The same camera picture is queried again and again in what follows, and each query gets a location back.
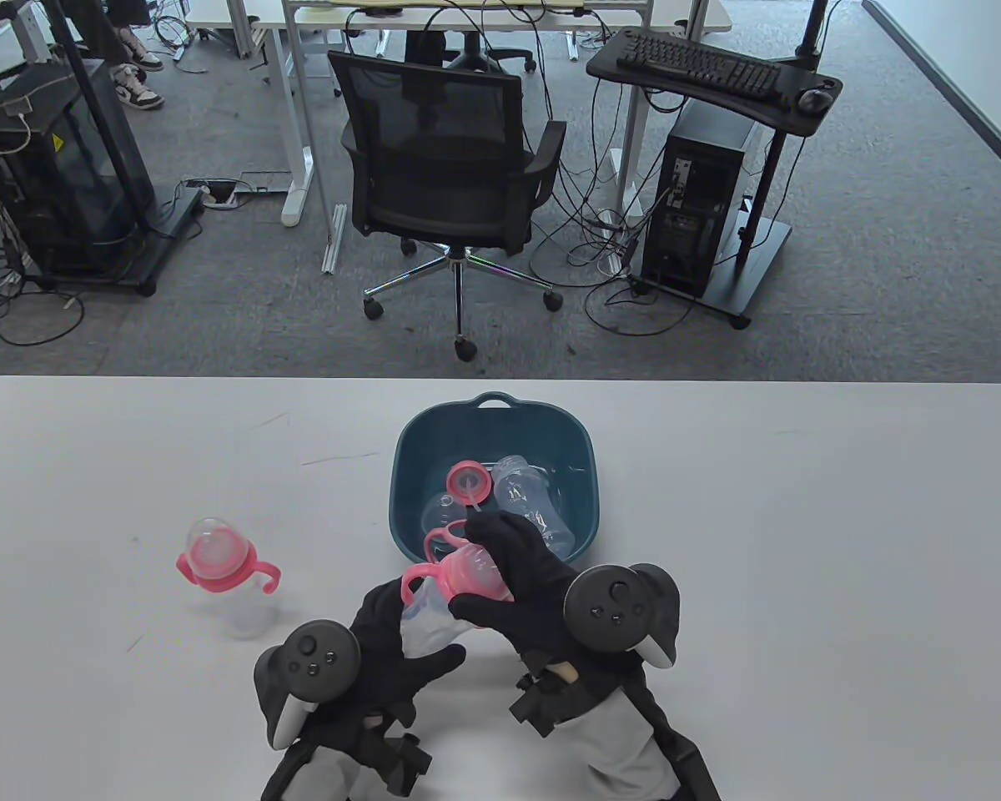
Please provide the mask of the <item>person's right hand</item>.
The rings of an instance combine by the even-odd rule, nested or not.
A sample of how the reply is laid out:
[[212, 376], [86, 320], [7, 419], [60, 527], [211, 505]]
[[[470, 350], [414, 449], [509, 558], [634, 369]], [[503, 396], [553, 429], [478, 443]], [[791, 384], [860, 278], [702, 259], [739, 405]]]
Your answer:
[[547, 549], [537, 526], [513, 512], [474, 512], [464, 534], [492, 558], [512, 599], [463, 592], [451, 599], [452, 615], [498, 632], [522, 657], [530, 655], [532, 663], [583, 661], [585, 649], [564, 621], [564, 602], [576, 571]]

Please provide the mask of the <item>person's left hand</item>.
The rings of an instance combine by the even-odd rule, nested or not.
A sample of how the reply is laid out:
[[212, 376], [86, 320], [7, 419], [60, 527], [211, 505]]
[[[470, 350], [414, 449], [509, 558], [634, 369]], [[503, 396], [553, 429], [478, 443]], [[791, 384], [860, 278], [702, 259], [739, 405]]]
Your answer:
[[466, 660], [466, 650], [459, 644], [425, 657], [405, 657], [399, 630], [404, 611], [400, 584], [395, 577], [365, 595], [350, 626], [362, 655], [359, 674], [344, 695], [310, 714], [304, 739], [348, 751], [368, 729], [386, 731], [397, 723], [408, 731], [417, 717], [416, 695]]

